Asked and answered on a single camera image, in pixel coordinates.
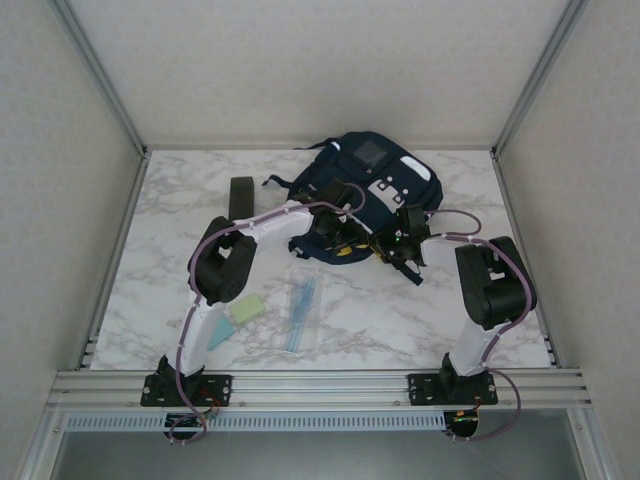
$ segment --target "enclosure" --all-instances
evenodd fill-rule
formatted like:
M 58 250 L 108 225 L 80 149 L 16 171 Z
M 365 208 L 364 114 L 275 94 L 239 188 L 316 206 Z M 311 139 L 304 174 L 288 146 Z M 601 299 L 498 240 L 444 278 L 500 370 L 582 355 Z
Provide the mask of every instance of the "enclosure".
M 638 478 L 639 20 L 633 0 L 5 2 L 2 478 Z M 283 244 L 244 292 L 265 312 L 207 353 L 229 406 L 169 446 L 184 409 L 141 407 L 144 379 L 178 342 L 230 179 L 254 177 L 266 212 L 286 192 L 260 183 L 318 153 L 295 148 L 364 130 L 433 168 L 483 238 L 514 238 L 539 302 L 491 365 L 519 423 L 460 445 L 441 406 L 410 402 L 407 375 L 437 372 L 467 318 L 457 273 L 415 286 Z M 321 316 L 286 355 L 308 266 Z M 482 432 L 516 411 L 495 387 Z

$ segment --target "white marble tabletop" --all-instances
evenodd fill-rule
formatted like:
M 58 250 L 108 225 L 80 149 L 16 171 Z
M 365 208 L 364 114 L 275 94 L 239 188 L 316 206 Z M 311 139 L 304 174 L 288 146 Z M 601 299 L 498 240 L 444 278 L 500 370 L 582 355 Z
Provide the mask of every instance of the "white marble tabletop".
M 478 215 L 484 238 L 512 235 L 488 152 L 417 151 L 444 188 L 442 208 Z M 286 190 L 262 180 L 275 173 L 293 179 L 315 151 L 156 151 L 104 322 L 92 369 L 153 370 L 179 337 L 188 304 L 186 263 L 207 225 L 226 215 L 229 179 L 255 179 L 256 213 L 281 205 Z M 433 232 L 470 227 L 464 217 L 435 216 Z M 323 277 L 315 348 L 298 357 L 282 352 L 288 315 L 288 279 L 300 266 Z M 347 266 L 301 260 L 286 245 L 256 258 L 240 299 L 257 293 L 266 311 L 209 352 L 209 369 L 414 369 L 438 368 L 466 319 L 456 272 L 422 269 L 413 285 L 375 257 Z M 501 340 L 495 367 L 548 367 L 535 313 Z

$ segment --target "ventilation grille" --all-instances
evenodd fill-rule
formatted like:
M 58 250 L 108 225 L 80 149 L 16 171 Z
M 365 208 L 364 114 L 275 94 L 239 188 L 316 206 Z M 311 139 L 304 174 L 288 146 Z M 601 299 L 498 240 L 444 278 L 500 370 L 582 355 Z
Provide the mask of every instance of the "ventilation grille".
M 69 417 L 68 432 L 161 432 L 166 413 L 76 413 Z M 332 431 L 393 431 L 443 430 L 442 412 L 277 412 L 222 413 L 209 419 L 212 430 L 220 432 L 332 432 Z M 196 431 L 198 428 L 177 428 L 176 431 Z

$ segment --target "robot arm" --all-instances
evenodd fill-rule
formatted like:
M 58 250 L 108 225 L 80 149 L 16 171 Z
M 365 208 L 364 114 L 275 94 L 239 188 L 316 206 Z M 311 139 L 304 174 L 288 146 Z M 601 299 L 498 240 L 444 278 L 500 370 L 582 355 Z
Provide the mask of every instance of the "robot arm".
M 242 222 L 249 224 L 249 228 L 220 237 L 198 255 L 195 281 L 204 298 L 196 302 L 196 294 L 190 292 L 195 311 L 191 314 L 189 330 L 181 348 L 182 374 L 188 377 L 204 367 L 207 344 L 224 304 L 232 301 L 244 289 L 254 256 L 273 245 L 281 246 L 291 237 L 304 235 L 311 229 L 313 214 L 308 208 L 300 207 L 300 202 L 290 200 L 279 209 L 249 218 Z M 224 217 L 216 218 L 207 228 L 200 244 L 216 232 L 233 225 Z M 189 261 L 190 269 L 192 261 L 193 257 Z M 177 347 L 168 359 L 169 365 L 177 369 Z
M 329 201 L 340 204 L 335 197 Z M 185 398 L 196 395 L 194 392 L 198 391 L 204 370 L 206 346 L 217 319 L 224 304 L 244 289 L 255 254 L 311 229 L 325 228 L 327 222 L 338 221 L 335 211 L 326 207 L 328 203 L 318 207 L 321 204 L 289 201 L 283 207 L 237 225 L 224 217 L 211 222 L 189 261 L 192 291 L 202 296 L 192 292 L 192 306 L 183 321 L 180 344 L 169 356 L 163 357 L 158 370 L 147 377 L 145 392 L 152 393 L 143 395 L 143 405 L 158 406 L 152 400 L 161 398 L 165 402 L 162 406 L 179 406 Z M 345 213 L 340 208 L 332 209 L 341 215 Z M 381 259 L 396 268 L 406 261 L 420 266 L 448 267 L 455 262 L 460 273 L 470 319 L 455 348 L 445 355 L 436 381 L 429 382 L 432 386 L 429 388 L 435 390 L 423 392 L 426 400 L 415 403 L 418 405 L 473 405 L 474 392 L 487 390 L 492 381 L 486 371 L 486 360 L 487 352 L 497 341 L 496 335 L 535 307 L 532 284 L 511 239 L 501 237 L 491 240 L 490 244 L 480 241 L 486 245 L 454 248 L 455 243 L 450 240 L 467 241 L 466 237 L 457 238 L 431 235 L 421 207 L 410 206 L 398 211 L 398 225 L 376 235 L 371 243 Z M 514 275 L 514 266 L 520 272 L 518 278 Z M 525 283 L 530 293 L 525 292 Z M 413 393 L 410 398 L 414 403 Z

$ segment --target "aluminum frame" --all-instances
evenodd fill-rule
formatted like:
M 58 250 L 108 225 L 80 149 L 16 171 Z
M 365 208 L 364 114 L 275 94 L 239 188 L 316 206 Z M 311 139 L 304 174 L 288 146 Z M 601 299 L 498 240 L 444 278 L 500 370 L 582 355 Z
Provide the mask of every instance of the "aluminum frame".
M 542 50 L 540 58 L 538 58 L 536 65 L 533 67 L 533 71 L 529 75 L 522 92 L 520 92 L 516 104 L 513 106 L 509 117 L 507 117 L 507 121 L 504 127 L 502 127 L 500 135 L 498 135 L 496 139 L 494 150 L 498 157 L 504 153 L 509 142 L 517 133 L 520 125 L 522 125 L 542 84 L 549 75 L 562 48 L 567 43 L 571 32 L 588 4 L 589 0 L 569 0 L 567 3 L 551 37 L 549 37 L 547 44 Z
M 69 413 L 67 432 L 168 432 L 169 414 L 164 412 Z M 198 432 L 199 426 L 176 427 L 179 432 Z M 442 431 L 444 412 L 228 412 L 207 419 L 215 432 L 390 432 Z
M 118 227 L 116 240 L 113 244 L 113 248 L 111 249 L 102 284 L 100 285 L 98 296 L 91 312 L 87 333 L 85 334 L 85 341 L 82 344 L 82 350 L 76 355 L 76 358 L 78 359 L 76 362 L 76 368 L 88 368 L 89 365 L 86 362 L 93 355 L 93 348 L 95 347 L 98 334 L 100 333 L 100 326 L 102 325 L 102 320 L 104 319 L 104 314 L 107 310 L 111 290 L 113 289 L 113 284 L 118 273 L 118 267 L 120 266 L 120 259 L 122 258 L 122 253 L 124 252 L 124 247 L 127 243 L 127 236 L 129 234 L 129 229 L 131 228 L 133 215 L 136 211 L 138 199 L 140 198 L 140 192 L 142 191 L 147 167 L 151 160 L 151 153 L 152 152 L 150 151 L 145 152 L 144 157 L 136 170 L 131 190 L 129 191 L 125 211 L 122 215 L 122 219 L 120 220 L 120 226 Z
M 529 277 L 533 282 L 533 285 L 536 285 L 536 279 L 534 274 L 534 269 L 531 268 L 531 262 L 529 261 L 529 256 L 527 255 L 527 248 L 524 243 L 524 239 L 522 237 L 522 233 L 520 230 L 520 224 L 518 223 L 518 218 L 516 217 L 513 202 L 511 201 L 511 195 L 509 194 L 509 189 L 507 187 L 507 183 L 504 179 L 504 173 L 502 172 L 502 167 L 498 162 L 494 153 L 491 154 L 491 159 L 493 163 L 493 170 L 496 174 L 496 178 L 498 180 L 498 187 L 500 188 L 500 193 L 502 194 L 502 199 L 504 201 L 505 210 L 507 211 L 507 217 L 509 218 L 509 223 L 511 224 L 511 230 L 513 231 L 513 237 L 518 247 L 518 251 L 521 254 L 522 261 L 524 262 L 524 266 L 529 273 Z M 538 323 L 540 324 L 540 330 L 542 330 L 542 336 L 545 341 L 545 345 L 547 346 L 547 351 L 549 353 L 549 357 L 552 365 L 566 366 L 565 357 L 562 354 L 562 346 L 558 348 L 558 345 L 553 341 L 552 334 L 549 329 L 548 316 L 546 314 L 544 299 L 538 297 L 538 306 L 536 307 L 536 314 L 538 316 Z
M 527 409 L 591 408 L 579 369 L 506 369 Z M 437 370 L 424 370 L 437 373 Z M 144 378 L 153 372 L 59 372 L 45 411 L 187 411 L 185 407 L 141 407 Z M 443 410 L 442 406 L 414 407 L 409 403 L 407 375 L 416 370 L 342 371 L 208 371 L 234 377 L 225 411 L 400 411 Z M 497 405 L 492 410 L 516 408 L 508 383 L 495 377 Z M 459 410 L 468 405 L 451 405 Z
M 567 415 L 587 480 L 622 478 L 605 446 L 595 410 L 570 409 Z
M 67 424 L 64 412 L 44 412 L 16 480 L 49 480 Z
M 131 146 L 143 157 L 145 153 L 145 147 L 142 139 L 136 130 L 131 117 L 124 108 L 118 93 L 113 88 L 111 80 L 105 71 L 98 55 L 91 46 L 91 42 L 84 33 L 78 17 L 76 16 L 73 8 L 69 4 L 68 0 L 47 0 L 49 6 L 58 17 L 58 20 L 62 24 L 66 31 L 71 43 L 76 48 L 82 62 L 84 63 L 87 72 L 94 81 L 94 84 L 98 91 L 102 94 L 102 97 L 109 107 L 109 110 L 113 113 L 113 116 L 129 139 Z

